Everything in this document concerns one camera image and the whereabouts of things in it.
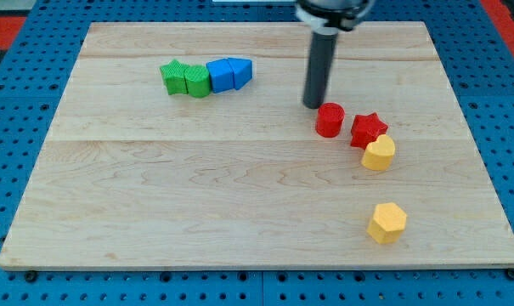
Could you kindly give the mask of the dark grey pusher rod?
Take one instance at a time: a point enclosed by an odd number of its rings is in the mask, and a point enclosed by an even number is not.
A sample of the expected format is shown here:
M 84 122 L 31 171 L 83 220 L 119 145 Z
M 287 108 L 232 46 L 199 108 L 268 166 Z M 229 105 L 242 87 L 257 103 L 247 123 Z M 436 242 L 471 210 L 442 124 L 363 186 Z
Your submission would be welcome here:
M 309 109 L 318 109 L 324 103 L 337 36 L 336 29 L 326 33 L 312 32 L 302 99 Z

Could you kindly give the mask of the black white robot end flange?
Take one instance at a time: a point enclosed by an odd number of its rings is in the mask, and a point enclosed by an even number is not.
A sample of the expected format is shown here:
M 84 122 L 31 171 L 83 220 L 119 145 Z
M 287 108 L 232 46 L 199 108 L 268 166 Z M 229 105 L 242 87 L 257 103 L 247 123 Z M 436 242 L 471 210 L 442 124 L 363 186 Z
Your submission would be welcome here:
M 296 17 L 312 31 L 352 31 L 375 0 L 296 0 Z

